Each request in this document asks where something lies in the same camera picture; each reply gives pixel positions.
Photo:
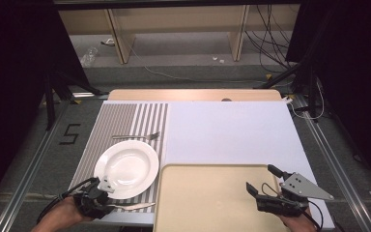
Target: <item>striped placemat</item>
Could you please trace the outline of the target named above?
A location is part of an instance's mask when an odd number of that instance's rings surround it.
[[[168,103],[116,103],[105,101],[100,109],[97,121],[93,127],[83,156],[77,166],[71,181],[71,188],[82,181],[93,177],[96,163],[100,156],[114,144],[127,139],[111,139],[115,134],[144,135],[160,131],[158,139],[148,141],[143,138],[137,140],[148,143],[158,155],[158,160],[164,157],[164,135],[168,115]],[[114,203],[156,202],[158,176],[152,185],[143,193],[126,200],[113,200]],[[149,207],[131,213],[153,213],[155,207]]]

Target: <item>white table surface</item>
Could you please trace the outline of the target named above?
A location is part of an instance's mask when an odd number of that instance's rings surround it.
[[[283,101],[167,102],[166,150],[161,167],[168,163],[273,164],[289,173],[299,172],[316,183]],[[325,201],[311,200],[323,212],[324,228],[333,229]],[[320,223],[319,211],[313,205],[310,209],[312,216]],[[123,216],[112,213],[101,221],[153,224],[153,220],[154,213]]]

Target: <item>metal fork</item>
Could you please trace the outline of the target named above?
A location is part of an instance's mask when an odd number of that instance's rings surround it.
[[[122,138],[145,138],[147,140],[154,140],[159,137],[160,132],[155,132],[148,135],[113,135],[113,139],[122,139]]]
[[[114,207],[116,209],[122,209],[125,211],[131,211],[131,210],[139,210],[139,209],[151,207],[154,205],[156,205],[156,203],[151,202],[151,203],[134,203],[134,204],[133,203],[120,203],[119,205],[111,204],[111,205],[106,205],[106,206]]]

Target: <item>metal frame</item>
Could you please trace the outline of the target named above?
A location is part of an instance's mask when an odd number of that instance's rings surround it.
[[[301,107],[306,106],[306,101],[303,96],[298,96],[298,100]],[[319,124],[314,123],[312,120],[306,120],[306,124],[311,129],[312,134],[318,143],[325,160],[328,163],[330,171],[332,172],[336,182],[338,183],[338,186],[342,190],[349,206],[351,207],[351,210],[354,213],[360,228],[362,231],[371,232],[371,217],[369,211],[346,174],[345,169],[337,159],[336,154],[330,147],[327,138],[322,132],[322,129],[319,127]]]
[[[32,158],[25,174],[20,181],[19,186],[17,187],[14,195],[12,196],[11,200],[9,201],[8,205],[5,207],[4,211],[0,217],[0,232],[2,231],[10,231],[12,224],[14,223],[14,219],[16,218],[17,213],[22,205],[23,199],[27,191],[29,190],[30,186],[32,185],[33,180],[35,179],[36,174],[38,173],[39,167],[45,157],[49,145],[52,141],[54,134],[56,133],[59,122],[62,117],[65,115],[65,112],[69,106],[69,101],[62,101],[60,105],[60,112],[59,117],[54,121],[53,127],[51,130],[48,130],[43,139],[39,148],[35,155]]]
[[[60,11],[102,10],[128,8],[164,8],[164,7],[204,7],[204,6],[237,6],[268,4],[300,4],[301,0],[92,0],[53,2],[16,1],[20,7],[52,8]]]

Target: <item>wire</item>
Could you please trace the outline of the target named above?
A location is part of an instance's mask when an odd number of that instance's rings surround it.
[[[275,25],[279,28],[279,33],[281,33],[281,36],[285,39],[285,41],[289,44],[290,40],[288,39],[288,35],[285,33],[285,31],[282,29],[282,27],[276,22],[275,16],[273,13],[271,13],[271,16],[273,18],[273,21],[275,22]]]
[[[276,190],[274,190],[270,185],[268,185],[268,183],[263,183],[263,184],[261,185],[261,191],[262,191],[265,195],[270,196],[269,194],[267,194],[266,192],[264,192],[264,186],[267,186],[269,189],[271,189],[273,192],[275,192],[275,194],[278,195],[278,192],[277,192]]]
[[[264,34],[264,39],[265,39],[265,37],[267,36],[267,33],[269,33],[269,34],[270,34],[270,37],[271,37],[271,40],[272,40],[273,42],[275,42],[275,39],[273,38],[273,36],[272,36],[272,32],[271,32],[271,12],[272,12],[272,5],[267,5],[267,11],[268,11],[268,22],[266,22],[266,21],[264,20],[264,17],[263,17],[263,15],[262,15],[262,13],[261,13],[260,8],[258,7],[258,5],[257,5],[257,10],[258,10],[258,13],[259,13],[259,15],[260,15],[260,17],[261,17],[261,19],[262,19],[262,21],[263,21],[263,23],[264,23],[264,26],[266,27],[266,33]],[[278,52],[275,50],[275,46],[274,46],[273,44],[272,44],[272,47],[273,47],[273,50],[275,51],[276,58],[279,60],[280,63],[282,63],[280,57],[278,56]]]
[[[303,209],[301,209],[301,210],[302,210],[302,214],[304,216],[306,216],[306,218],[308,218],[316,226],[316,231],[318,231],[318,232],[321,231],[322,227],[318,224],[318,222],[316,222],[314,220],[314,218],[312,218],[312,216],[309,215],[305,210],[303,210]]]
[[[46,205],[46,207],[44,207],[44,209],[42,210],[42,212],[39,214],[38,216],[38,219],[37,219],[37,224],[42,220],[42,218],[50,211],[50,209],[53,208],[53,206],[55,206],[57,203],[59,203],[60,201],[62,201],[63,199],[65,199],[67,196],[69,196],[73,191],[75,191],[76,189],[80,188],[81,186],[89,183],[89,182],[93,182],[95,181],[97,178],[95,177],[92,177],[92,178],[89,178],[85,181],[82,181],[81,183],[79,183],[77,186],[69,189],[68,191],[62,193],[62,194],[59,194],[55,199],[53,199],[48,205]]]
[[[266,40],[262,39],[261,37],[259,37],[257,34],[255,34],[255,32],[251,31],[251,33],[252,33],[256,38],[258,38],[258,39],[261,40],[261,41],[264,41],[264,42],[267,43],[267,44],[275,44],[275,45],[278,45],[278,46],[281,46],[281,47],[284,47],[284,48],[288,48],[288,45],[282,45],[282,44],[279,44],[279,43],[269,42],[269,41],[266,41]]]
[[[274,62],[276,62],[276,63],[278,63],[280,66],[282,66],[282,67],[284,67],[285,69],[287,69],[287,67],[282,63],[282,62],[280,62],[279,60],[277,60],[275,57],[273,57],[272,55],[270,55],[264,48],[263,48],[263,43],[270,43],[270,42],[267,42],[265,39],[261,39],[260,38],[260,40],[262,40],[262,44],[261,45],[259,45],[259,44],[257,44],[250,36],[249,36],[249,34],[247,33],[247,32],[245,32],[246,33],[246,35],[248,36],[248,38],[249,38],[249,40],[251,41],[251,43],[255,46],[255,48],[257,48],[258,50],[259,50],[259,52],[260,52],[260,56],[259,56],[259,58],[260,58],[260,64],[261,64],[261,66],[265,69],[265,70],[267,70],[264,66],[263,66],[263,64],[262,64],[262,57],[261,57],[261,55],[262,54],[264,54],[264,55],[266,55],[267,57],[269,57],[270,59],[272,59]]]
[[[293,11],[293,12],[295,12],[295,13],[298,12],[298,11],[295,11],[295,10],[292,8],[291,4],[289,4],[288,6],[289,6],[289,8],[291,9],[291,11]]]
[[[319,208],[319,206],[317,204],[315,204],[312,201],[309,201],[309,203],[311,203],[312,205],[314,205],[318,209],[319,214],[321,214],[321,225],[319,226],[319,228],[322,229],[324,227],[324,215],[322,214],[322,211],[321,211],[321,209]]]
[[[135,55],[135,57],[137,57],[137,59],[139,59],[141,62],[143,62],[143,60],[137,55],[135,50],[131,46],[129,46],[129,47],[130,47],[130,50]],[[169,74],[162,73],[162,72],[154,72],[154,71],[150,70],[147,66],[143,66],[143,67],[150,73],[158,74],[158,75],[162,75],[162,76],[166,76],[166,77],[169,77],[169,78],[172,78],[172,79],[178,79],[178,80],[189,80],[189,81],[194,81],[194,82],[223,82],[223,83],[260,82],[261,83],[261,81],[257,81],[257,80],[200,80],[200,79],[193,79],[193,78],[187,78],[187,77],[177,77],[177,76],[169,75]]]
[[[325,111],[324,97],[322,96],[321,87],[319,86],[318,82],[316,83],[316,85],[318,86],[319,94],[320,94],[320,96],[321,96],[321,102],[322,102],[322,112],[321,112],[321,114],[320,114],[318,117],[315,117],[315,118],[305,117],[305,116],[300,116],[300,115],[297,114],[297,112],[295,111],[294,106],[292,105],[292,103],[289,102],[289,104],[290,104],[291,107],[292,107],[292,111],[293,111],[293,113],[294,113],[297,117],[300,117],[300,118],[302,118],[302,119],[314,120],[314,119],[319,119],[319,118],[321,118],[322,115],[324,114],[324,111]]]

